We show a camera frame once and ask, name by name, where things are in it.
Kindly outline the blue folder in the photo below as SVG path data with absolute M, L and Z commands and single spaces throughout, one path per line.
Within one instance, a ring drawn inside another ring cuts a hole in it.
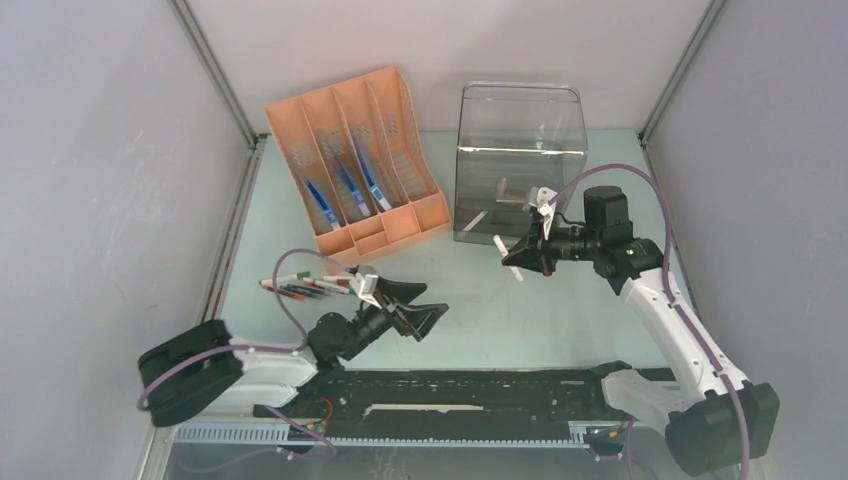
M 370 192 L 370 194 L 373 197 L 373 199 L 375 200 L 376 204 L 379 206 L 379 208 L 383 212 L 390 211 L 393 208 L 393 206 L 389 202 L 388 198 L 384 195 L 381 187 L 379 186 L 378 182 L 376 181 L 376 177 L 374 175 L 374 170 L 373 170 L 372 166 L 370 165 L 370 160 L 369 160 L 368 156 L 366 155 L 366 150 L 361 145 L 361 143 L 359 142 L 357 137 L 353 137 L 353 142 L 354 142 L 355 152 L 356 152 L 357 157 L 359 159 L 359 163 L 360 163 L 361 169 L 362 169 L 363 178 L 365 180 L 368 191 Z
M 341 228 L 341 224 L 338 221 L 335 212 L 329 202 L 324 198 L 321 194 L 320 190 L 309 180 L 305 178 L 300 178 L 301 183 L 306 187 L 307 191 L 313 198 L 314 202 L 317 204 L 318 208 L 321 210 L 323 216 L 328 222 L 330 228 L 332 230 L 339 230 Z
M 347 169 L 344 162 L 340 157 L 335 156 L 334 160 L 336 162 L 335 172 L 339 180 L 342 182 L 343 186 L 347 189 L 350 194 L 354 204 L 357 206 L 363 218 L 368 218 L 371 216 L 370 209 L 368 208 L 366 201 L 359 189 L 356 181 L 354 180 L 352 174 Z

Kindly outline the grey transparent drawer unit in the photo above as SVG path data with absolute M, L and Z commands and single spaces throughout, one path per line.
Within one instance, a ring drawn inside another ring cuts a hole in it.
M 498 204 L 496 190 L 527 196 L 534 187 L 561 191 L 583 172 L 588 139 L 579 91 L 552 83 L 472 81 L 462 90 L 455 167 L 453 238 L 489 245 L 516 241 L 530 226 L 523 208 Z M 480 211 L 474 229 L 462 228 Z

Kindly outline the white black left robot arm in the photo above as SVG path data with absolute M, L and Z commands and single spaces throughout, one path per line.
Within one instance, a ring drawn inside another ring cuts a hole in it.
M 309 384 L 340 368 L 387 332 L 422 341 L 449 310 L 446 303 L 415 304 L 424 283 L 399 282 L 359 271 L 350 290 L 361 303 L 352 318 L 323 315 L 303 341 L 261 343 L 231 334 L 209 320 L 141 355 L 143 390 L 137 401 L 156 427 L 184 423 L 204 412 L 254 406 L 282 407 L 304 416 L 316 403 Z

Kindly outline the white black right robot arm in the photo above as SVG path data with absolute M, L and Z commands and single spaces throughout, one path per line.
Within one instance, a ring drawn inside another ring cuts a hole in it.
M 560 261 L 589 261 L 641 319 L 677 382 L 671 391 L 622 362 L 596 367 L 581 392 L 585 411 L 618 410 L 661 434 L 689 476 L 759 459 L 769 449 L 780 400 L 768 383 L 753 384 L 718 347 L 679 291 L 663 251 L 637 238 L 628 200 L 617 186 L 584 193 L 584 219 L 557 228 L 555 191 L 532 188 L 523 209 L 527 233 L 503 251 L 503 265 L 550 276 Z

